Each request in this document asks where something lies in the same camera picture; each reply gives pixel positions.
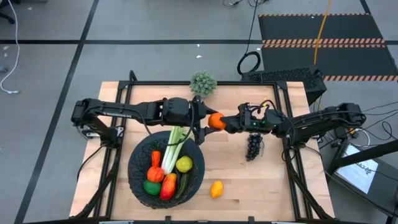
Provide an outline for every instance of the hazard striped mat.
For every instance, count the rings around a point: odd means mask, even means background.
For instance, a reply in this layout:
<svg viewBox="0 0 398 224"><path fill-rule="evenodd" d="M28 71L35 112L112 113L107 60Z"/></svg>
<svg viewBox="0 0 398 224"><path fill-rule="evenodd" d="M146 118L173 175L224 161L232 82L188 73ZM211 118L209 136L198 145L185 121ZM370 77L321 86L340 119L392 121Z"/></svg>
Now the hazard striped mat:
<svg viewBox="0 0 398 224"><path fill-rule="evenodd" d="M259 15L265 70L313 64L321 14ZM318 43L327 81L397 81L398 71L371 14L330 14Z"/></svg>

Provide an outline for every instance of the floor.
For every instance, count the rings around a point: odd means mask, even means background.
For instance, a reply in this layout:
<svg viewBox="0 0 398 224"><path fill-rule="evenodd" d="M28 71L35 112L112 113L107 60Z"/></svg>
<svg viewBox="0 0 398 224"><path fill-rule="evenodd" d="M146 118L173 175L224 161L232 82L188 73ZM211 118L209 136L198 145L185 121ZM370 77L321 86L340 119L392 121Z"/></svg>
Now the floor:
<svg viewBox="0 0 398 224"><path fill-rule="evenodd" d="M21 92L18 95L0 93L3 105L0 107L2 223L14 223L36 160L43 156L39 155L42 148L48 149L47 157L32 199L25 203L29 205L25 208L26 215L19 216L18 220L38 222L68 217L76 186L75 177L86 145L70 122L76 100L96 98L102 81L125 80L130 69L135 71L139 80L188 80L197 70L208 70L218 80L239 80L236 64L246 50L243 40L248 37L253 11L246 1L236 8L224 7L221 0L37 1L23 1L15 6L19 39L27 44L21 44L18 67L4 86ZM384 38L398 40L394 22L398 20L395 11L398 2L366 2ZM93 3L98 3L94 7L93 21L86 24ZM257 13L323 13L327 3L327 0L270 0L259 6ZM2 12L12 14L9 7ZM355 13L364 12L364 9L360 0L334 0L330 12ZM85 26L90 27L88 33L83 32ZM14 29L15 26L0 19L0 40L13 39ZM108 41L106 44L91 41L83 46L79 41L81 38ZM257 20L252 38L261 39ZM216 41L215 44L195 41L200 39ZM153 41L121 45L112 40ZM175 42L155 40L191 41L172 44ZM242 41L231 44L230 40ZM251 50L259 47L250 45ZM398 60L398 45L388 48ZM0 64L11 68L17 47L0 44L0 53ZM246 62L243 70L251 67L251 62ZM323 95L323 106L346 101L366 109L396 101L398 95L396 82L326 82L326 85L328 91ZM60 97L65 98L64 104L58 102ZM396 105L391 105L378 112L395 108ZM53 116L59 111L59 117ZM382 117L369 117L365 126ZM387 121L393 129L398 128L398 119L392 117ZM387 136L381 126L374 126L371 131L380 137ZM371 142L382 143L374 138ZM333 149L324 148L322 154L327 167ZM382 159L398 168L398 154ZM385 222L384 214L347 190L333 182L329 188L338 218L354 222Z"/></svg>

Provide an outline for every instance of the yellow pepper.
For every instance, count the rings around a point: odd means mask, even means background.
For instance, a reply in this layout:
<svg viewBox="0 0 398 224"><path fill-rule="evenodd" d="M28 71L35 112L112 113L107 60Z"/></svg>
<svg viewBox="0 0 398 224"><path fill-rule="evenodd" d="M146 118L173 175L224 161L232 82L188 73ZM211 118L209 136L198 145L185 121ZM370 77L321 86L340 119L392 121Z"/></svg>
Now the yellow pepper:
<svg viewBox="0 0 398 224"><path fill-rule="evenodd" d="M224 185L221 181L216 180L214 184L211 186L210 195L213 198L218 198L224 192Z"/></svg>

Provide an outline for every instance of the orange and black stripe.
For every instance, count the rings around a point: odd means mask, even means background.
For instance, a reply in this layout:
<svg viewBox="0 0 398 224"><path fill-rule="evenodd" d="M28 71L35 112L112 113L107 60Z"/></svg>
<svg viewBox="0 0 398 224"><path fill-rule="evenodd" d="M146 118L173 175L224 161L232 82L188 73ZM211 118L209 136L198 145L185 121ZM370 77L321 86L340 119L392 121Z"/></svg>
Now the orange and black stripe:
<svg viewBox="0 0 398 224"><path fill-rule="evenodd" d="M272 39L263 40L263 48L267 47L315 47L317 39ZM320 48L359 48L385 47L382 38L352 38L352 39L320 39Z"/></svg>
<svg viewBox="0 0 398 224"><path fill-rule="evenodd" d="M325 75L324 81L398 81L395 75Z"/></svg>
<svg viewBox="0 0 398 224"><path fill-rule="evenodd" d="M323 16L324 14L260 14L263 16ZM369 13L331 13L328 16L368 16Z"/></svg>

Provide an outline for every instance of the yellow cable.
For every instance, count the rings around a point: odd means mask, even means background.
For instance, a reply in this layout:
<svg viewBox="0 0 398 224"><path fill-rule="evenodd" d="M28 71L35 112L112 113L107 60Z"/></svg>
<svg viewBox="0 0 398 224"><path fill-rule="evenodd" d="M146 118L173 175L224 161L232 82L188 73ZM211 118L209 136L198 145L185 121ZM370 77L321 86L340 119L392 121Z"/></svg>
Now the yellow cable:
<svg viewBox="0 0 398 224"><path fill-rule="evenodd" d="M317 103L319 108L323 109L322 106L319 104L318 100L315 100L315 102Z"/></svg>
<svg viewBox="0 0 398 224"><path fill-rule="evenodd" d="M315 55L313 56L313 64L314 64L314 65L317 64L319 40L321 39L323 26L325 25L326 18L328 17L330 6L331 6L331 0L329 0L328 9L326 10L325 15L323 16L322 25L321 25L321 28L319 29L317 44L316 44L316 46L315 46Z"/></svg>

